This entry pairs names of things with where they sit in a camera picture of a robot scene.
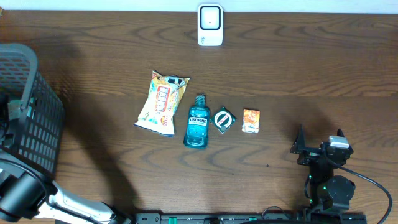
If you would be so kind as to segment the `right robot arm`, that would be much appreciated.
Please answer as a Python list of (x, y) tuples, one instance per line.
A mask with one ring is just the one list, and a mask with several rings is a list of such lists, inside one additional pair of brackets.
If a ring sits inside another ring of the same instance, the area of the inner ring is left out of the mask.
[(297, 164), (309, 167), (309, 175), (304, 186), (304, 194), (310, 206), (302, 212), (302, 220), (309, 223), (342, 223), (343, 213), (349, 210), (355, 184), (334, 170), (346, 164), (353, 153), (341, 129), (318, 147), (305, 144), (303, 126), (290, 148), (297, 154)]

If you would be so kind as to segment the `small orange box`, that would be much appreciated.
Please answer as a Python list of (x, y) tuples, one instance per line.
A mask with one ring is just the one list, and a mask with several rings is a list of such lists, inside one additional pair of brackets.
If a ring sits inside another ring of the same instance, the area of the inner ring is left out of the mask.
[(259, 120), (259, 110), (243, 109), (242, 132), (257, 134), (259, 132)]

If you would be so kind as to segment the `yellow snack bag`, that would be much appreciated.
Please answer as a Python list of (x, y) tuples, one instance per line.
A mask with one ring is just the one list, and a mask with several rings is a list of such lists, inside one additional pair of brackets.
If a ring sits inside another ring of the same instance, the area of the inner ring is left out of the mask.
[(153, 70), (147, 100), (134, 125), (164, 136), (174, 136), (174, 114), (189, 81), (188, 77), (161, 75)]

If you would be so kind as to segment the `teal mouthwash bottle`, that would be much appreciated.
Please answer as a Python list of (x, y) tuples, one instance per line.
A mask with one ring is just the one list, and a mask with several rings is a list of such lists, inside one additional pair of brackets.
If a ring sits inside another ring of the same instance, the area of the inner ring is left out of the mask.
[(209, 123), (210, 109), (206, 106), (206, 96), (204, 94), (197, 95), (195, 104), (190, 107), (188, 112), (184, 145), (194, 149), (206, 149)]

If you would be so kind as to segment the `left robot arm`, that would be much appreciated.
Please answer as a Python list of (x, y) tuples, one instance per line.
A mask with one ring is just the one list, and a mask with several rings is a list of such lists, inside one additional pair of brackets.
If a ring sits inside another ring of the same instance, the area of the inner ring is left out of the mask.
[(131, 215), (64, 190), (8, 153), (1, 153), (1, 219), (52, 218), (64, 223), (134, 223)]

